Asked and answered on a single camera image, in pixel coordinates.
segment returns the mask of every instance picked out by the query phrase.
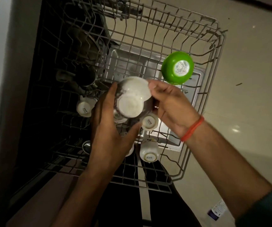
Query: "bracelet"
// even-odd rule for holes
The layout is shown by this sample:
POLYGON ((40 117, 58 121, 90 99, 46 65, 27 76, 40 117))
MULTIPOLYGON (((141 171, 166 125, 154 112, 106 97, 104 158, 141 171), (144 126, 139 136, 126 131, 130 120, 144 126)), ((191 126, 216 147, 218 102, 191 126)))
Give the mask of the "bracelet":
POLYGON ((191 136, 192 134, 194 133, 194 131, 196 130, 196 128, 202 124, 202 122, 204 121, 204 117, 203 116, 200 116, 200 119, 195 122, 192 126, 190 126, 190 128, 187 130, 187 132, 185 133, 184 136, 182 136, 182 138, 180 139, 182 142, 185 142, 187 141, 191 136))

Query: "beige floor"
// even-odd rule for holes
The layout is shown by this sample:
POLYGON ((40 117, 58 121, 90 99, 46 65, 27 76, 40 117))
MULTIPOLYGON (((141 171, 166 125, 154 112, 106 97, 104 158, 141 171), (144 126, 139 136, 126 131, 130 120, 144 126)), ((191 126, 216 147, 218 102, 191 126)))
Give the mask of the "beige floor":
MULTIPOLYGON (((272 182, 272 12, 232 0, 161 1, 215 17, 228 29, 204 116, 272 182)), ((132 35, 131 22, 127 33, 132 35)), ((124 21, 116 24, 117 29, 125 27, 124 21)), ((138 25, 136 36, 141 37, 145 25, 138 25)), ((157 40, 163 36, 158 33, 157 40)), ((229 212, 218 221, 206 215, 221 197, 193 156, 175 185, 202 226, 234 226, 229 212)))

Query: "dishwasher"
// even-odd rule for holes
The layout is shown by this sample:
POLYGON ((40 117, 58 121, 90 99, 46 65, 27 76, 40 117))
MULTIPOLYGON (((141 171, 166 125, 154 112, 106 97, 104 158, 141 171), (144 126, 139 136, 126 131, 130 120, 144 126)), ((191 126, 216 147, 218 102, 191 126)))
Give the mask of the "dishwasher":
MULTIPOLYGON (((128 76, 163 80, 164 59, 184 51, 195 67, 177 87, 203 114, 225 32, 213 17, 159 0, 42 0, 15 163, 0 196, 6 219, 54 175, 78 177, 86 168, 91 123, 76 111, 80 96, 99 98, 128 76)), ((169 185, 185 174, 187 146, 161 121, 141 130, 134 145, 111 182, 171 193, 169 185), (162 165, 139 160, 144 137, 158 141, 162 165)))

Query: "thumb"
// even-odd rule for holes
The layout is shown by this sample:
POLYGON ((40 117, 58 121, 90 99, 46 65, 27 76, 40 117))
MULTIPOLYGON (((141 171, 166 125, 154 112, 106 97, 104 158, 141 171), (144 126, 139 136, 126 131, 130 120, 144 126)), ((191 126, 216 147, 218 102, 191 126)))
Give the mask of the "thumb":
POLYGON ((152 96, 159 100, 160 102, 163 102, 168 94, 162 90, 159 86, 157 86, 154 83, 149 83, 149 89, 151 91, 152 96))
POLYGON ((123 142, 125 146, 132 146, 134 141, 136 140, 142 123, 138 122, 132 126, 132 128, 129 130, 129 132, 124 136, 123 142))

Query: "person's left hand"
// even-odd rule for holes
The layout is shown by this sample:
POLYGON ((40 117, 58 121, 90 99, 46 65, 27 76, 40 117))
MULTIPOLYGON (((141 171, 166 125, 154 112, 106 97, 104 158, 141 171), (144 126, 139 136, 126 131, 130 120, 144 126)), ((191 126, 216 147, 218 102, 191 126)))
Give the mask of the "person's left hand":
POLYGON ((111 177, 134 144, 141 123, 135 124, 121 137, 114 123, 114 98, 117 83, 103 94, 92 110, 91 155, 88 170, 111 177))

